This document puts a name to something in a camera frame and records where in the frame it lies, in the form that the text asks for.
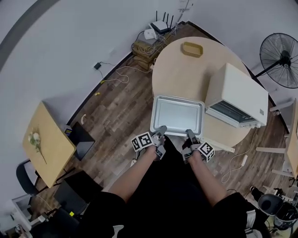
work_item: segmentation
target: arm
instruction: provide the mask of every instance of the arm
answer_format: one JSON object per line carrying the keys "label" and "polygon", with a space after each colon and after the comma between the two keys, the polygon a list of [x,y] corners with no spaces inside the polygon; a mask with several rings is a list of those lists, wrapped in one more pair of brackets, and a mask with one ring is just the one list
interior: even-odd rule
{"label": "arm", "polygon": [[148,147],[142,157],[114,182],[108,192],[118,195],[127,203],[150,165],[156,159],[155,151],[155,146]]}
{"label": "arm", "polygon": [[227,190],[209,171],[208,167],[202,161],[199,151],[194,151],[188,161],[211,206],[214,206],[227,197]]}

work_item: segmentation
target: person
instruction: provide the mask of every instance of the person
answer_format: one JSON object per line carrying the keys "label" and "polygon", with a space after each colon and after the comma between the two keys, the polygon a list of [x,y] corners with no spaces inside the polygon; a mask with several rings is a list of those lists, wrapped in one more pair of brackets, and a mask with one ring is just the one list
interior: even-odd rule
{"label": "person", "polygon": [[150,146],[108,192],[86,209],[75,237],[246,237],[247,201],[227,190],[194,151],[184,164],[165,137]]}

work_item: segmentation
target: white wall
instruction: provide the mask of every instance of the white wall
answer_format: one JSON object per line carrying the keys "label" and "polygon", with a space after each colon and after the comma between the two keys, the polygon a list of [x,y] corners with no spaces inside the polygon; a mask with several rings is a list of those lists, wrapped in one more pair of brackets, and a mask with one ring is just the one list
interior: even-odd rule
{"label": "white wall", "polygon": [[[298,40],[295,0],[198,0],[190,21],[229,47],[255,75],[263,70],[259,52],[268,35],[286,33]],[[298,98],[298,89],[283,88],[267,75],[259,80],[275,103]]]}
{"label": "white wall", "polygon": [[[0,3],[0,42],[35,1]],[[49,1],[39,0],[40,6],[43,2]],[[24,194],[15,169],[27,159],[21,143],[38,103],[46,101],[57,121],[67,123],[101,81],[95,63],[119,63],[137,34],[155,19],[157,9],[178,19],[177,4],[177,0],[58,0],[24,33],[0,71],[0,207]],[[187,21],[189,13],[182,20]],[[102,66],[104,75],[111,69]]]}

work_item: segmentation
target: floor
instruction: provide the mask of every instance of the floor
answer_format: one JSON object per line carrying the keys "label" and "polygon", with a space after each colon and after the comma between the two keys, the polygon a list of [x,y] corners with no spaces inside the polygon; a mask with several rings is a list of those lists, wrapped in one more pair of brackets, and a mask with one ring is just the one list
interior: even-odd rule
{"label": "floor", "polygon": [[[181,26],[176,39],[187,36],[206,37],[200,31],[190,25]],[[80,162],[73,157],[66,169],[75,167],[84,170],[96,183],[103,187],[110,186],[113,181],[130,166],[132,158],[135,158],[130,140],[149,130],[151,109],[153,103],[151,76],[152,73],[142,73],[135,69],[125,68],[121,71],[130,78],[128,84],[122,84],[117,80],[104,82],[94,95],[84,105],[74,119],[80,121],[86,114],[83,127],[96,140],[94,146]],[[110,79],[118,78],[114,73]],[[247,199],[251,199],[249,187],[255,185],[264,191],[267,187],[280,187],[288,197],[293,197],[294,188],[289,188],[289,178],[271,173],[271,169],[279,170],[283,164],[283,155],[255,151],[256,146],[284,147],[284,126],[278,117],[268,114],[266,127],[258,129],[251,150],[247,153],[248,159],[245,166],[232,172],[230,180],[225,183],[227,189],[235,189]],[[217,151],[215,157],[208,163],[208,167],[220,181],[229,169],[229,161],[233,155],[243,153],[250,147],[255,130],[241,141],[235,149],[235,153]],[[180,150],[183,138],[171,137],[175,146]],[[231,168],[238,168],[242,163],[242,156],[236,157]],[[43,181],[38,181],[37,187],[42,188]],[[39,197],[31,201],[33,218],[59,204],[54,199],[57,187],[43,191]]]}

